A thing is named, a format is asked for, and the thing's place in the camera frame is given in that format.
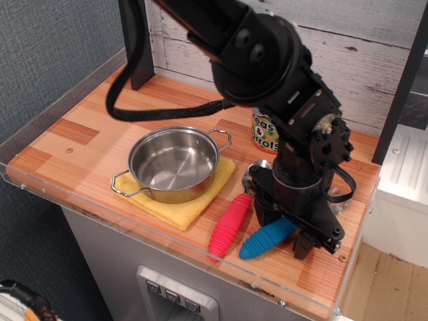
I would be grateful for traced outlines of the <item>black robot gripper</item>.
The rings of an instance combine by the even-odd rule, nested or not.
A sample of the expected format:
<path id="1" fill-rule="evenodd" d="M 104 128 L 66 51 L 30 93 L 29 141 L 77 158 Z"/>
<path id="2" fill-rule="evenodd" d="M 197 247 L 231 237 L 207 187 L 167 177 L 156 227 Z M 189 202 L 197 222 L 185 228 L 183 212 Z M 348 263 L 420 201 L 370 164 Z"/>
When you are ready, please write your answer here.
<path id="1" fill-rule="evenodd" d="M 323 247 L 331 254 L 340 249 L 344 229 L 333 204 L 343 205 L 344 195 L 329 193 L 333 173 L 303 185 L 278 172 L 277 167 L 255 166 L 249 175 L 259 225 L 264 227 L 285 217 L 299 228 L 293 248 L 296 259 L 305 259 L 314 247 Z"/>

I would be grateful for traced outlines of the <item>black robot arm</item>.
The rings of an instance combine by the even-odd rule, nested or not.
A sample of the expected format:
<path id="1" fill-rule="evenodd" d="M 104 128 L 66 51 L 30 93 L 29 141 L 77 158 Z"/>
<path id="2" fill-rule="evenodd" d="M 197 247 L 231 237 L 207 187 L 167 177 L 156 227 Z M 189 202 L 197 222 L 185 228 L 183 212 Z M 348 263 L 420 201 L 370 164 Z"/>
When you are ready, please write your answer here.
<path id="1" fill-rule="evenodd" d="M 250 170 L 260 225 L 281 217 L 298 226 L 294 255 L 314 247 L 336 252 L 345 236 L 330 209 L 335 175 L 354 189 L 341 168 L 353 150 L 340 102 L 312 71 L 312 56 L 285 19 L 256 13 L 239 1 L 160 1 L 210 59 L 214 83 L 232 104 L 256 107 L 279 135 L 270 169 Z"/>

